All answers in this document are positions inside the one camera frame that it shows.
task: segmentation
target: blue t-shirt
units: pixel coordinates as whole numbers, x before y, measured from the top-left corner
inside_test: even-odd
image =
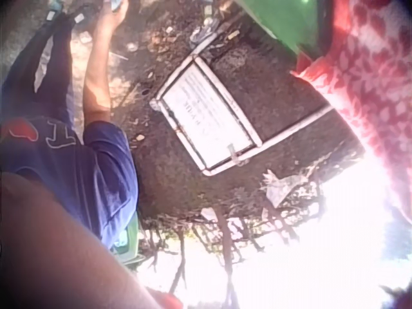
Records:
[[[1,125],[2,171],[36,176],[69,214],[111,247],[137,205],[137,176],[124,132],[109,122],[93,122],[81,144],[66,124],[46,117]]]

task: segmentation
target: dirt ground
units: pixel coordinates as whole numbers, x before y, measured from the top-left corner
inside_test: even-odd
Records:
[[[83,2],[74,0],[70,10]],[[8,11],[2,22],[2,79],[40,27],[46,4],[47,0],[18,0]],[[362,154],[356,138],[333,111],[243,167],[213,177],[202,175],[164,116],[149,107],[150,99],[190,52],[189,36],[201,22],[200,1],[130,0],[125,23],[113,39],[109,60],[113,118],[130,141],[140,184],[139,207],[144,216],[166,213],[184,218],[214,203],[230,206],[234,200],[242,208],[242,198],[248,201],[243,204],[248,204],[249,210],[261,208],[259,201],[265,193],[260,187],[267,169],[282,178],[300,173],[332,153],[321,167],[321,180],[327,180]],[[243,17],[233,28],[240,30],[235,39],[224,47],[206,50],[202,56],[263,140],[327,104],[310,85],[289,74],[295,57],[251,18]],[[82,82],[90,48],[91,43],[82,44],[74,31],[71,49],[79,133]],[[47,58],[46,52],[40,65],[43,72]],[[138,141],[138,135],[145,138]]]

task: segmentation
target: red patterned cloth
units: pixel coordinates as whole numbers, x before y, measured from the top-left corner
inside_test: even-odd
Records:
[[[329,53],[294,74],[341,114],[412,221],[412,22],[395,0],[334,0]]]

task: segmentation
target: person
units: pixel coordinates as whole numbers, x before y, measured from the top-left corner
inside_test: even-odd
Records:
[[[111,123],[108,57],[128,1],[97,19],[83,90],[84,133],[73,129],[71,31],[75,14],[46,21],[16,58],[1,88],[1,168],[46,187],[63,208],[110,248],[136,211],[138,184],[124,132]],[[35,72],[53,36],[37,92]]]

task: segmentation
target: hand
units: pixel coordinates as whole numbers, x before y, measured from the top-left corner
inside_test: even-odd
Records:
[[[111,10],[111,1],[103,0],[103,7],[96,25],[97,34],[113,35],[113,32],[124,20],[128,8],[129,0],[123,0],[120,8],[113,12]]]

